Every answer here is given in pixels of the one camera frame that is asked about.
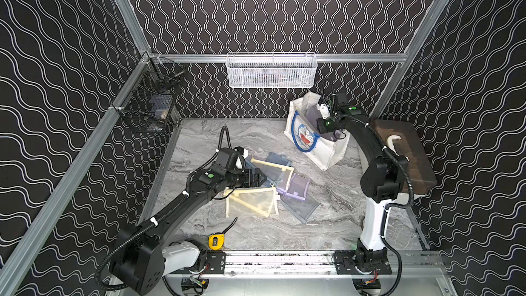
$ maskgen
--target yellow tape measure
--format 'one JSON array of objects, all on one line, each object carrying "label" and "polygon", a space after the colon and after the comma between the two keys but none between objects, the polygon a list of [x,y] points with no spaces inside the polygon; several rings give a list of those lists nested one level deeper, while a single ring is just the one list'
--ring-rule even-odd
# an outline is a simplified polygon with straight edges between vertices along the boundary
[{"label": "yellow tape measure", "polygon": [[219,250],[225,244],[225,233],[236,223],[237,217],[233,219],[233,222],[220,234],[211,234],[208,236],[208,247],[212,250]]}]

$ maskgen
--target black bracket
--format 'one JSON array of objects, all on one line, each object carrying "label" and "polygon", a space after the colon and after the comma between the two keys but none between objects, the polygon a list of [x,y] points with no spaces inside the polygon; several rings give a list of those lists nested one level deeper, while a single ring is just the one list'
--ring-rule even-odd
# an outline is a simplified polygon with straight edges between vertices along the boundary
[{"label": "black bracket", "polygon": [[[356,261],[355,251],[335,251],[332,256],[332,262],[336,267],[337,274],[367,274],[368,272],[359,271],[357,269],[358,262]],[[381,262],[375,266],[378,274],[391,274],[391,266],[389,262]]]},{"label": "black bracket", "polygon": [[[210,265],[208,270],[204,271],[203,274],[224,274],[225,273],[225,260],[227,254],[222,251],[207,251],[205,262]],[[184,267],[172,274],[192,274],[189,267]]]}]

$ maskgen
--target purple mesh pouch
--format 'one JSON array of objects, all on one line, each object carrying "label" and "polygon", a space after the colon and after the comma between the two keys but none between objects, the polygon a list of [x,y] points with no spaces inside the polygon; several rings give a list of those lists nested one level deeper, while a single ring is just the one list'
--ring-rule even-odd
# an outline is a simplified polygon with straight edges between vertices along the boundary
[{"label": "purple mesh pouch", "polygon": [[310,185],[310,179],[301,177],[293,173],[292,178],[290,179],[290,185],[288,190],[276,188],[276,191],[280,194],[285,194],[288,197],[298,199],[300,201],[305,201],[307,197],[307,189]]}]

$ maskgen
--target gray marble surface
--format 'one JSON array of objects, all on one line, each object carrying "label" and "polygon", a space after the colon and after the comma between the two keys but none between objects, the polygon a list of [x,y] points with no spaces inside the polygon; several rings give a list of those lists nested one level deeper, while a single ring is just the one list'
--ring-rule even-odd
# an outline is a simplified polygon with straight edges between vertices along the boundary
[{"label": "gray marble surface", "polygon": [[[360,220],[365,216],[365,196],[358,145],[350,139],[345,157],[326,172],[298,151],[284,134],[286,121],[277,120],[184,120],[170,167],[154,212],[167,205],[185,188],[190,171],[214,153],[223,125],[230,131],[232,146],[266,158],[269,152],[293,161],[295,173],[312,180],[308,196],[319,207],[302,224],[280,203],[278,215],[239,218],[225,235],[225,248],[236,250],[347,250],[356,247]],[[194,238],[207,243],[208,235],[220,232],[232,221],[225,217],[226,200],[201,207],[168,241]],[[418,236],[405,210],[393,208],[387,240],[399,250],[421,250]]]}]

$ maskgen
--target wavy line pattern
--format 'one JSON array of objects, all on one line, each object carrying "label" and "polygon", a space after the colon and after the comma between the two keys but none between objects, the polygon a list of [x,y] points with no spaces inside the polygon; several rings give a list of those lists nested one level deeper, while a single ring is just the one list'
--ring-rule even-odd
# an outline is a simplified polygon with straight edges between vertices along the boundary
[{"label": "wavy line pattern", "polygon": [[113,0],[0,6],[1,269],[139,53]]},{"label": "wavy line pattern", "polygon": [[117,232],[138,224],[170,133],[137,135],[122,121],[109,135],[17,295],[99,295],[94,270]]},{"label": "wavy line pattern", "polygon": [[[336,91],[345,92],[354,104],[370,112],[380,97],[395,63],[320,63],[310,91],[321,94],[326,76]],[[161,73],[174,65],[164,60]],[[176,107],[186,118],[286,118],[288,103],[308,90],[233,89],[228,86],[224,64],[190,64],[181,82]]]},{"label": "wavy line pattern", "polygon": [[130,0],[157,53],[400,53],[432,0]]},{"label": "wavy line pattern", "polygon": [[450,0],[385,119],[414,124],[438,185],[413,208],[460,295],[526,294],[526,0]]}]

